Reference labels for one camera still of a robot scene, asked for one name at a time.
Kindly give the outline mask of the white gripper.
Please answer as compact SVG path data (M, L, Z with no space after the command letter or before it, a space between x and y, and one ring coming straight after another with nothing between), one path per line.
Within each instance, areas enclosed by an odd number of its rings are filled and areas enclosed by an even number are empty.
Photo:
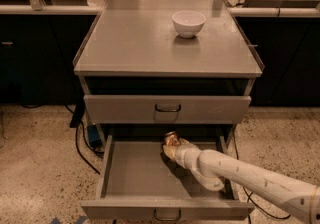
M173 162L177 162L181 167L189 170L197 170L197 159L201 150L191 144L188 140L181 138L180 146L163 145L164 154Z

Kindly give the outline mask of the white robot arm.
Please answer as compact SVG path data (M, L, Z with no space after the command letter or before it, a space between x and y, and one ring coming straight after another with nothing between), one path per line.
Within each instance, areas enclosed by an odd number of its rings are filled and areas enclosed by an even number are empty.
M304 224L320 224L320 188L232 158L216 150L201 150L182 138L168 136L163 152L189 170L207 190L224 188L233 181L286 211Z

